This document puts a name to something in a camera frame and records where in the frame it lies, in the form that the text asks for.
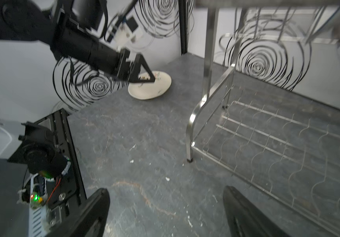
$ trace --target metal bolt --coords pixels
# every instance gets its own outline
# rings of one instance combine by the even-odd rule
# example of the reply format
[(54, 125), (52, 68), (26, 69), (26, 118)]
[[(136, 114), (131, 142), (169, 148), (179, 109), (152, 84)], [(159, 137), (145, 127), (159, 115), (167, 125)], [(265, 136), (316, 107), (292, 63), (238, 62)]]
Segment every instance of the metal bolt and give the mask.
[(61, 193), (61, 194), (59, 194), (58, 199), (59, 199), (59, 201), (63, 201), (65, 199), (65, 197), (66, 197), (66, 193)]

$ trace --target oval plate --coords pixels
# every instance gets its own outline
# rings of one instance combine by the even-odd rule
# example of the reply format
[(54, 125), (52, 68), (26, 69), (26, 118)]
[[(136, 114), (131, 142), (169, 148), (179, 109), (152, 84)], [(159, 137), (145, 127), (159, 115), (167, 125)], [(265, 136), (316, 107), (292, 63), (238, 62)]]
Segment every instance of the oval plate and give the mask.
[[(153, 99), (163, 95), (171, 85), (169, 74), (160, 71), (153, 71), (154, 83), (130, 83), (128, 86), (129, 95), (139, 100)], [(149, 74), (142, 73), (139, 77), (149, 77)]]

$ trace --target dish rack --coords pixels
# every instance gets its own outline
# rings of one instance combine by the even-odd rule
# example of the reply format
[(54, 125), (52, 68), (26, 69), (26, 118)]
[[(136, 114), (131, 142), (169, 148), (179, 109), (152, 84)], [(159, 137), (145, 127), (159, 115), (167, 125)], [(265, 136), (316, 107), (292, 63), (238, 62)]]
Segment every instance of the dish rack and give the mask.
[[(253, 88), (239, 80), (233, 81), (237, 76), (235, 64), (242, 40), (260, 37), (258, 21), (257, 26), (252, 27), (254, 34), (242, 33), (249, 7), (254, 7), (250, 3), (196, 1), (196, 6), (208, 7), (207, 33), (202, 98), (186, 127), (187, 161), (192, 162), (195, 154), (201, 154), (331, 234), (340, 236), (340, 111), (266, 82), (258, 81), (260, 86)], [(271, 0), (264, 1), (267, 3), (273, 6)], [(316, 5), (314, 1), (305, 5), (308, 4)], [(243, 8), (234, 33), (230, 66), (211, 85), (220, 7)], [(310, 27), (307, 41), (316, 36), (314, 28), (324, 8), (316, 11), (317, 20)], [(285, 19), (291, 14), (290, 9)], [(261, 8), (255, 11), (260, 19)], [(278, 40), (282, 39), (286, 24), (284, 20)], [(202, 122), (201, 129), (194, 132), (201, 112), (215, 96), (222, 98), (220, 103)]]

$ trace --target black corner post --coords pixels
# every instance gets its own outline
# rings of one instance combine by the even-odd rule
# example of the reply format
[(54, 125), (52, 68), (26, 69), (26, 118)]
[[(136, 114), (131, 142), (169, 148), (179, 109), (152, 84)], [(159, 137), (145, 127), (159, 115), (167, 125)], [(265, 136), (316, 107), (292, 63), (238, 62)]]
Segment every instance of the black corner post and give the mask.
[(188, 47), (188, 12), (187, 12), (187, 0), (178, 0), (179, 3), (179, 31), (181, 34), (181, 53), (182, 55), (187, 53)]

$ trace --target red wire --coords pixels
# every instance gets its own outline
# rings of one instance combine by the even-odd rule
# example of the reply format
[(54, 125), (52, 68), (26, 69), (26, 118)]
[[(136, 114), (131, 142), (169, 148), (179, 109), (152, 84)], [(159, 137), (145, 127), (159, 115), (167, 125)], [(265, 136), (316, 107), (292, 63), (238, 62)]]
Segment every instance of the red wire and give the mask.
[(53, 195), (53, 193), (54, 193), (54, 191), (58, 188), (58, 186), (59, 186), (59, 184), (61, 183), (61, 179), (62, 178), (60, 178), (59, 179), (59, 182), (58, 182), (58, 184), (54, 187), (54, 189), (53, 189), (53, 191), (51, 192), (51, 194), (50, 194), (50, 196), (49, 196), (49, 198), (48, 198), (48, 200), (46, 201), (46, 203), (48, 203), (49, 202), (49, 199), (51, 198), (51, 196)]

